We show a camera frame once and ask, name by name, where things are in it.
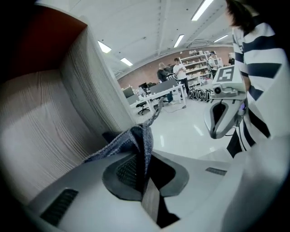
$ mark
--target person in striped shirt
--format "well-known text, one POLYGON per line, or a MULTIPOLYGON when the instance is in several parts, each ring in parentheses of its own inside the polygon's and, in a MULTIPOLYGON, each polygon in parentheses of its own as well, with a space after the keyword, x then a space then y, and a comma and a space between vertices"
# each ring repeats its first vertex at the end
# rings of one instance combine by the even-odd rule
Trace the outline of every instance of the person in striped shirt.
POLYGON ((285 50, 280 46, 274 30, 254 8, 252 3, 255 1, 226 2, 233 27, 235 65, 243 76, 248 100, 248 113, 227 147, 234 157, 240 151, 249 150, 260 140, 289 131, 290 103, 285 102, 289 100, 285 99, 289 94, 284 95, 286 92, 281 90, 281 85, 289 85, 290 68, 285 50))

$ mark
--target white desk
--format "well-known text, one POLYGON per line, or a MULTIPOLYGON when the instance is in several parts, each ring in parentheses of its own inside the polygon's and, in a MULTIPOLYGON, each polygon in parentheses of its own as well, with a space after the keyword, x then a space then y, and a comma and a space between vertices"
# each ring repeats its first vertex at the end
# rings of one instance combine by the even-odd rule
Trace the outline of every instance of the white desk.
POLYGON ((155 109, 154 109, 154 107, 153 107, 152 104, 151 104, 151 100, 154 100, 154 99, 156 99, 156 98, 158 98, 158 97, 161 97, 161 96, 163 96, 163 95, 165 95, 165 94, 168 94, 168 93, 170 93, 170 92, 173 91, 173 90, 176 90, 176 91, 177 91, 177 96, 178 96, 178 98, 179 98, 179 103, 181 103, 181 98, 180 98, 180 95, 178 94, 178 89, 180 89, 180 91, 181 91, 181 96, 182 96, 182 99, 183 99, 182 101, 183 101, 184 106, 186 106, 186 101, 185 101, 185 96, 184 96, 184 91, 183 91, 183 84, 180 84, 180 85, 178 85, 178 86, 173 86, 172 88, 167 89, 167 90, 164 90, 164 91, 162 91, 162 92, 159 92, 159 93, 152 93, 152 94, 150 94, 150 95, 147 95, 147 96, 144 97, 142 100, 140 100, 140 101, 136 101, 136 102, 134 102, 133 104, 131 104, 130 107, 131 107, 131 108, 134 108, 134 107, 136 107, 138 104, 143 103, 143 102, 146 102, 147 105, 148 105, 148 107, 149 107, 149 109, 150 109, 150 111, 151 111, 151 112, 155 112, 155 109))
POLYGON ((144 97, 142 100, 134 102, 133 104, 130 105, 130 107, 131 108, 135 108, 138 104, 143 103, 143 102, 146 102, 148 107, 149 107, 149 109, 150 109, 150 111, 154 112, 154 108, 153 108, 153 106, 150 103, 150 97, 149 96, 144 97))

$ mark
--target black vent grille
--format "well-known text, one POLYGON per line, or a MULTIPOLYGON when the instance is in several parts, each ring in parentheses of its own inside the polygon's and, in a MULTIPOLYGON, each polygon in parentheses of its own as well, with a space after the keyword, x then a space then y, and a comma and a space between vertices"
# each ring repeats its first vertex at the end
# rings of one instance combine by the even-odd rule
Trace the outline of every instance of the black vent grille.
POLYGON ((57 226, 77 194, 78 191, 73 189, 64 190, 42 213, 41 218, 48 223, 57 226))
POLYGON ((119 181, 138 190, 137 185, 137 157, 134 156, 117 169, 117 177, 119 181))
POLYGON ((217 175, 221 175, 221 176, 224 176, 227 173, 227 171, 225 170, 215 169, 215 168, 207 168, 205 170, 211 173, 215 173, 217 175))

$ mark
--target jeans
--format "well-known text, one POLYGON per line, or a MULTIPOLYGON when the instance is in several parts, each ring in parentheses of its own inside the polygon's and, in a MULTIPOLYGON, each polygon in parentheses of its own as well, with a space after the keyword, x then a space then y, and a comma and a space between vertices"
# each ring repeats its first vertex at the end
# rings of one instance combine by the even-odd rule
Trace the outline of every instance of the jeans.
POLYGON ((180 82, 181 82, 181 84, 184 84, 187 96, 189 96, 189 82, 188 82, 187 78, 180 80, 180 82))
POLYGON ((213 69, 212 69, 213 79, 214 79, 214 77, 216 76, 216 74, 217 74, 217 70, 213 70, 213 69))
POLYGON ((167 96, 168 103, 173 101, 172 92, 170 92, 170 93, 167 94, 166 96, 167 96))

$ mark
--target cable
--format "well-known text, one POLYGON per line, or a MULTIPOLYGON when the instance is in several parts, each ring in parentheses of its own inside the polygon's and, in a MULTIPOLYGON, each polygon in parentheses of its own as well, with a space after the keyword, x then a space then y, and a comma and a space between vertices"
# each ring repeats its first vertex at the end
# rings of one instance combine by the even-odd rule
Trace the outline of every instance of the cable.
POLYGON ((185 108, 186 108, 186 106, 183 106, 182 108, 177 109, 177 110, 172 111, 172 112, 168 112, 166 109, 164 109, 164 107, 163 107, 162 109, 163 109, 166 113, 170 114, 170 113, 174 113, 174 112, 176 112, 176 111, 180 111, 180 110, 185 109, 185 108))
POLYGON ((239 124, 239 132, 240 132, 240 138, 239 138, 239 140, 242 142, 242 145, 243 145, 243 147, 244 147, 244 149, 245 149, 245 151, 246 151, 245 145, 244 145, 243 140, 242 140, 240 124, 239 124))

